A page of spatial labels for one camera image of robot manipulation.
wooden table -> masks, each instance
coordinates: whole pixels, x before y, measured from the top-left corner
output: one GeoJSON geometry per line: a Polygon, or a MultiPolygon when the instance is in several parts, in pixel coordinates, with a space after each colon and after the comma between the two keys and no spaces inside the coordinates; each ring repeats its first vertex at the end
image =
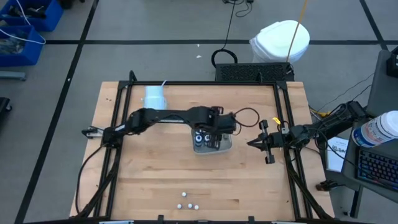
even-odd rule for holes
{"type": "MultiPolygon", "coordinates": [[[[117,86],[117,82],[102,84],[93,126],[108,127],[111,123],[117,86]]],[[[303,83],[288,83],[288,88],[295,124],[311,123],[303,83]]],[[[144,86],[133,86],[130,113],[142,108],[144,94],[144,86]]],[[[261,119],[269,121],[269,133],[277,131],[272,120],[277,112],[271,86],[174,85],[165,86],[164,95],[168,108],[174,110],[199,105],[223,106],[227,113],[250,106],[260,113],[261,119]]],[[[282,92],[280,97],[286,118],[282,92]]],[[[249,124],[256,117],[245,111],[238,119],[249,124]]],[[[194,153],[190,128],[186,125],[156,124],[139,136],[126,136],[112,219],[156,220],[158,215],[164,215],[165,220],[247,220],[248,216],[257,221],[294,220],[283,152],[273,149],[275,164],[266,165],[265,153],[246,145],[259,133],[258,127],[243,128],[239,136],[233,136],[229,152],[210,156],[194,153]],[[183,205],[181,210],[177,209],[179,203],[183,205]],[[190,210],[188,203],[199,205],[200,209],[190,210]]],[[[88,140],[85,159],[99,144],[100,139],[88,140]]],[[[104,152],[95,155],[82,173],[80,208],[98,187],[104,152]]],[[[309,190],[325,211],[334,216],[329,193],[315,189],[315,184],[325,180],[320,156],[306,149],[301,155],[309,190]]],[[[297,192],[301,214],[305,216],[302,194],[297,192]]],[[[101,214],[108,193],[103,197],[101,214]]],[[[75,213],[72,206],[71,215],[75,213]]]]}

gray floor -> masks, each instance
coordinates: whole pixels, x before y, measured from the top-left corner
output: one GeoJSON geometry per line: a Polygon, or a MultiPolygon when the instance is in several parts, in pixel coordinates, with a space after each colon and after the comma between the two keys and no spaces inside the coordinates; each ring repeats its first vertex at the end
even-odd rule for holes
{"type": "MultiPolygon", "coordinates": [[[[93,0],[78,1],[65,11],[57,29],[43,34],[48,40],[79,40],[93,0]]],[[[367,0],[385,40],[398,40],[396,0],[367,0]]],[[[297,20],[303,0],[257,0],[244,18],[234,17],[230,39],[248,40],[269,24],[297,20]]],[[[224,39],[232,5],[221,0],[100,0],[91,23],[88,40],[187,40],[224,39]]],[[[357,0],[312,0],[303,25],[312,40],[377,40],[357,0]]],[[[100,84],[123,80],[133,69],[139,80],[214,80],[210,63],[218,44],[169,45],[84,45],[39,183],[25,222],[66,218],[72,204],[77,172],[86,139],[80,131],[93,118],[100,84]]],[[[250,62],[248,44],[227,45],[250,62]]],[[[320,108],[374,71],[380,45],[311,45],[294,64],[295,79],[304,82],[310,105],[320,108]]],[[[0,220],[12,223],[21,204],[37,156],[76,45],[46,45],[33,67],[1,70],[24,71],[27,80],[0,80],[0,96],[12,100],[14,110],[0,132],[0,220]]],[[[225,55],[217,62],[232,62],[225,55]]],[[[348,101],[371,83],[371,78],[325,107],[331,110],[348,101]]],[[[369,91],[358,100],[367,102],[369,91]]],[[[336,216],[351,206],[352,191],[341,187],[331,192],[336,216]]],[[[398,205],[365,191],[357,221],[394,223],[398,205]]]]}

paper sheet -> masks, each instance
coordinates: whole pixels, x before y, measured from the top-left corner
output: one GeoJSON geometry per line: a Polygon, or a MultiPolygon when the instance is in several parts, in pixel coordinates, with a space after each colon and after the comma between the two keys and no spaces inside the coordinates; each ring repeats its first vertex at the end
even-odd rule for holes
{"type": "MultiPolygon", "coordinates": [[[[329,139],[329,146],[334,149],[341,157],[346,157],[348,147],[348,140],[334,137],[329,139]]],[[[326,154],[326,169],[335,172],[341,172],[344,160],[338,157],[331,149],[328,149],[326,154]]]]}

blue crate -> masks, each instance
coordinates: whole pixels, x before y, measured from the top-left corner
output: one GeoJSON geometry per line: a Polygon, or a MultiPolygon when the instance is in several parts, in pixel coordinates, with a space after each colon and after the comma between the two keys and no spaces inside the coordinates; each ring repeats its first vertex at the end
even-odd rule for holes
{"type": "MultiPolygon", "coordinates": [[[[28,34],[28,40],[43,42],[41,36],[35,31],[32,26],[13,26],[0,27],[8,34],[15,34],[18,30],[28,34]]],[[[0,39],[12,38],[0,32],[0,39]]],[[[32,42],[26,42],[24,49],[19,54],[0,54],[0,67],[35,65],[39,59],[43,45],[32,42]]]]}
{"type": "MultiPolygon", "coordinates": [[[[58,21],[61,19],[63,14],[63,9],[59,5],[57,0],[19,0],[22,8],[29,2],[39,3],[44,6],[48,6],[45,11],[46,18],[31,18],[28,17],[28,21],[32,26],[35,27],[37,31],[53,31],[58,24],[58,21]]],[[[4,20],[7,24],[11,26],[24,26],[28,25],[23,17],[11,17],[8,16],[11,6],[18,7],[18,3],[16,0],[8,0],[6,5],[0,10],[0,21],[4,20]]]]}

keyboard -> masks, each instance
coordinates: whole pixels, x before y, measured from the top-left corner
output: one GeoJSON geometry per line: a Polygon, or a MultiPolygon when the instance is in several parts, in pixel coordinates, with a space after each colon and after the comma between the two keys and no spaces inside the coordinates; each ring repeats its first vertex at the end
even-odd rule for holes
{"type": "Polygon", "coordinates": [[[357,179],[398,190],[398,160],[359,148],[357,179]]]}

